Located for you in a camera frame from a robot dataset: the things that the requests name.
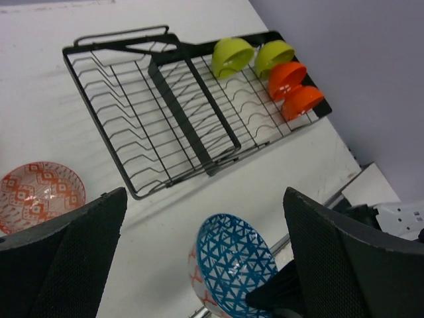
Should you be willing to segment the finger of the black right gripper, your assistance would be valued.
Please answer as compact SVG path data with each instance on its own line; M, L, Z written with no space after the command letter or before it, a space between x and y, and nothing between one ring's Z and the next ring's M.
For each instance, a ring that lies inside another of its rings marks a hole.
M245 301L250 307L275 314L292 311L303 315L303 294L295 260L288 262L263 286L247 293Z

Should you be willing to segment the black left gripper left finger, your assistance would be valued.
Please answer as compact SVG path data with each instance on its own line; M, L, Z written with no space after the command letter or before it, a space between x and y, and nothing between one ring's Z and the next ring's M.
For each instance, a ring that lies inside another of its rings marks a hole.
M2 317L95 317L127 211L118 187L1 237Z

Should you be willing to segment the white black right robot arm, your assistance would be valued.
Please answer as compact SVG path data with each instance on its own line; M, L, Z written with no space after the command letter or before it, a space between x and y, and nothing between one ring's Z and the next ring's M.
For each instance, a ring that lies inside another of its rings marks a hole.
M333 210L379 231L423 242L423 202L352 207L342 200ZM274 317L309 317L296 260L288 262L263 286L248 293L246 303L269 311Z

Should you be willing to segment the red pink patterned bowl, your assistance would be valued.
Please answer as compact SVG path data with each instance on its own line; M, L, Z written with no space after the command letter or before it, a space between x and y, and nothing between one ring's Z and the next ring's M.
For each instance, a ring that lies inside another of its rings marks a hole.
M85 205L85 186L70 168L31 162L1 179L1 235L28 229Z

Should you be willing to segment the blue white patterned bowl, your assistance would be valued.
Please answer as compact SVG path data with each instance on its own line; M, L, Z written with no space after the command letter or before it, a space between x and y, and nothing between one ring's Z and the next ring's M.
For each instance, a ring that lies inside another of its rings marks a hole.
M187 262L190 284L216 317L271 317L246 303L246 295L278 273L259 233L245 220L219 213L200 226Z

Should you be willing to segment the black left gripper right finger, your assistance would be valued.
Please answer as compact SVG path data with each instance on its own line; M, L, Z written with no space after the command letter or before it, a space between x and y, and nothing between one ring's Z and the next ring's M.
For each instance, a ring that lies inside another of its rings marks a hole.
M309 317L423 316L423 244L355 221L292 187L283 207Z

